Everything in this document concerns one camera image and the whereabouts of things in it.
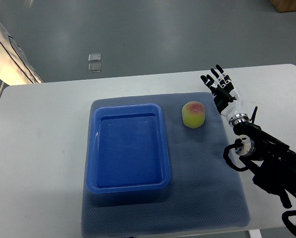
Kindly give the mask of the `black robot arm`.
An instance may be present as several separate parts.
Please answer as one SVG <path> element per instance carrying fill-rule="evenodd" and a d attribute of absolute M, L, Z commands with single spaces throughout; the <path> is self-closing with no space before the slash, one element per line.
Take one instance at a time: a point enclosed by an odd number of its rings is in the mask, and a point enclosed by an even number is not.
<path fill-rule="evenodd" d="M 230 126 L 238 136 L 224 149 L 223 158 L 235 171 L 251 171 L 253 183 L 269 194 L 277 195 L 286 211 L 282 221 L 296 237 L 296 225 L 290 221 L 296 216 L 289 195 L 296 199 L 296 152 L 254 124 L 255 117 L 247 114 L 227 116 Z"/>

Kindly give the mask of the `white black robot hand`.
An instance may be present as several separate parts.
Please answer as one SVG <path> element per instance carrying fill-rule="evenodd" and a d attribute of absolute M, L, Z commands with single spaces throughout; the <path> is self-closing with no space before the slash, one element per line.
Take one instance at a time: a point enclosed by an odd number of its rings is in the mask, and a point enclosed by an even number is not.
<path fill-rule="evenodd" d="M 200 78 L 211 91 L 218 112 L 223 116 L 233 110 L 240 113 L 241 99 L 229 75 L 218 64 L 210 71 L 211 75 L 201 75 Z"/>

